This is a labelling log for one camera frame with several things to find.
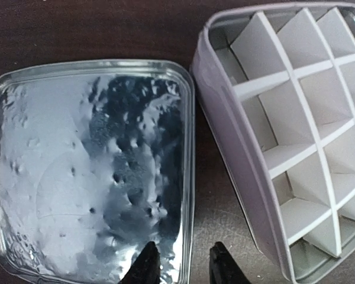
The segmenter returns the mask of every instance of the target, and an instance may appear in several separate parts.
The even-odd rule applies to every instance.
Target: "table surface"
[[[0,0],[0,75],[72,60],[168,59],[189,67],[215,12],[268,0]],[[287,283],[259,253],[202,111],[196,119],[196,212],[191,283],[209,283],[209,248],[222,241],[252,283]],[[25,283],[0,266],[0,284]],[[355,283],[355,252],[321,283]]]

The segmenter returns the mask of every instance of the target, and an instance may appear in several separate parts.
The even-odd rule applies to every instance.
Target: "metal tin container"
[[[355,250],[355,5],[219,12],[192,73],[257,247],[316,283]]]
[[[115,283],[146,242],[187,283],[192,79],[172,62],[50,64],[0,77],[0,264],[33,283]]]

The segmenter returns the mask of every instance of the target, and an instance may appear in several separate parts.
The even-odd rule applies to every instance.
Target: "wooden surface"
[[[189,67],[200,29],[222,9],[271,1],[0,0],[0,75],[36,64],[169,59]],[[196,120],[196,216],[191,283],[209,283],[209,248],[222,241],[252,283],[286,283],[251,240],[201,110]],[[23,283],[0,267],[0,284]],[[355,253],[321,283],[355,283]]]

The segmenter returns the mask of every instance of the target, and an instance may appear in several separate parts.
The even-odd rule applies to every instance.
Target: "dark wooden table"
[[[168,59],[189,67],[200,29],[222,9],[268,0],[0,0],[0,75],[37,64]],[[250,237],[224,164],[197,108],[196,216],[191,282],[209,282],[222,241],[252,283],[287,283]],[[0,284],[24,283],[0,267]],[[355,283],[355,253],[321,283]]]

